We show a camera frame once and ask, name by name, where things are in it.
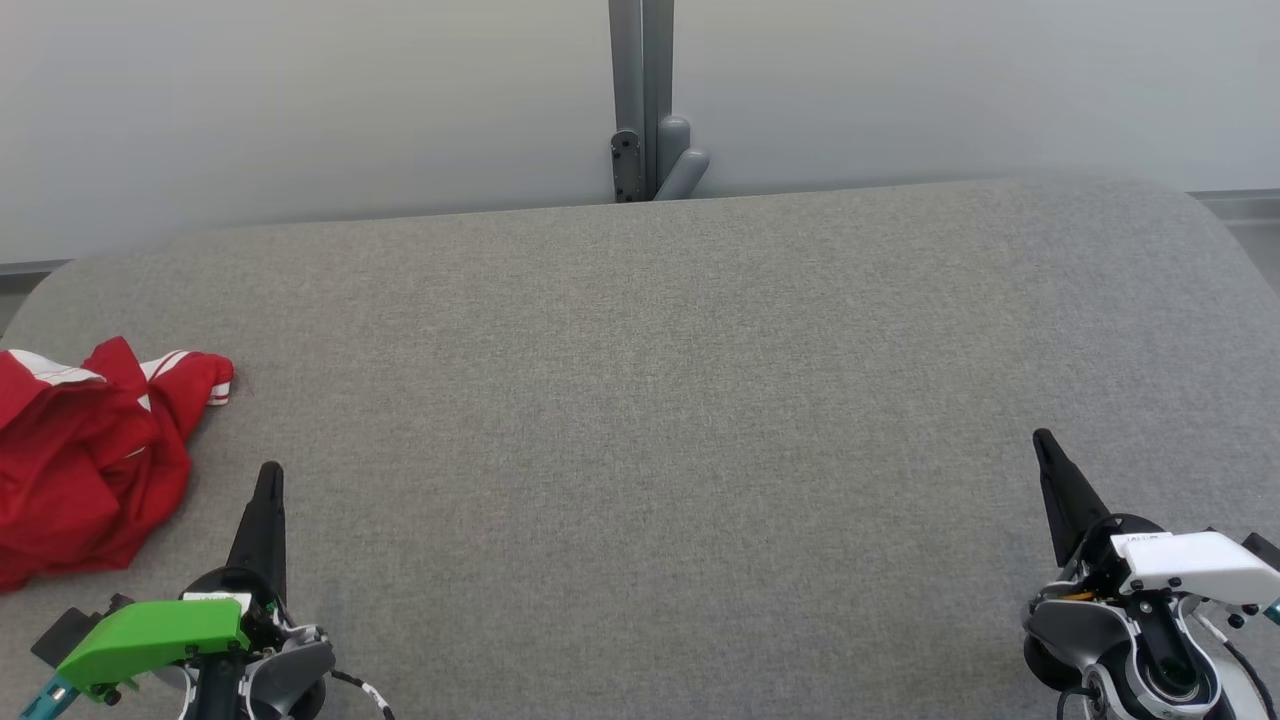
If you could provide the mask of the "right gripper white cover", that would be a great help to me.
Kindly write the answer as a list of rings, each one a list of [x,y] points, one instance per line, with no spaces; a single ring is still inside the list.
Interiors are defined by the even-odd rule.
[[[1075,555],[1085,591],[1103,598],[1189,594],[1260,610],[1280,598],[1280,573],[1242,547],[1243,539],[1212,528],[1178,534],[1133,515],[1108,518],[1050,429],[1033,432],[1033,447],[1056,566]]]

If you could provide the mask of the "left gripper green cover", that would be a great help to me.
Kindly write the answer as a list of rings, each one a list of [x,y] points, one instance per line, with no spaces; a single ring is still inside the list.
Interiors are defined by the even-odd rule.
[[[285,562],[284,469],[265,462],[228,566],[177,600],[133,602],[106,616],[55,674],[106,706],[151,673],[183,691],[180,720],[291,720],[291,692],[264,675],[287,644]]]

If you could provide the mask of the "crumpled red white-striped garment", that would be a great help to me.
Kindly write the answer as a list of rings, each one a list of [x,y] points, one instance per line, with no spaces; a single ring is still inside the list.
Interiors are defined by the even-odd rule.
[[[141,361],[119,336],[77,366],[0,350],[0,593],[128,568],[180,506],[188,441],[234,374],[218,354]]]

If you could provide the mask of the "grey fabric sofa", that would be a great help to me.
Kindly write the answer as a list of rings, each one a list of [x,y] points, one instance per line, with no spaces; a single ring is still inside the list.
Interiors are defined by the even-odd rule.
[[[1146,182],[262,225],[81,259],[3,342],[236,365],[118,573],[0,596],[0,717],[64,610],[177,596],[285,470],[288,600],[398,720],[1051,720],[1033,430],[1103,501],[1280,543],[1280,296]]]

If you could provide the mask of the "grey rounded hinge piece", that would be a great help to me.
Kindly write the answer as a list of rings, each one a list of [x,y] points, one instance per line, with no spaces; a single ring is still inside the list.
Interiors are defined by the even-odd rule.
[[[691,145],[692,127],[682,117],[671,115],[657,127],[655,201],[690,199],[710,167],[710,154]]]

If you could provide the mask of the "dark grey bracket plate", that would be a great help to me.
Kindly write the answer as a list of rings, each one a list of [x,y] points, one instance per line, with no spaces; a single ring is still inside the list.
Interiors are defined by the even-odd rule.
[[[611,167],[616,202],[645,200],[645,152],[639,135],[618,129],[611,137]]]

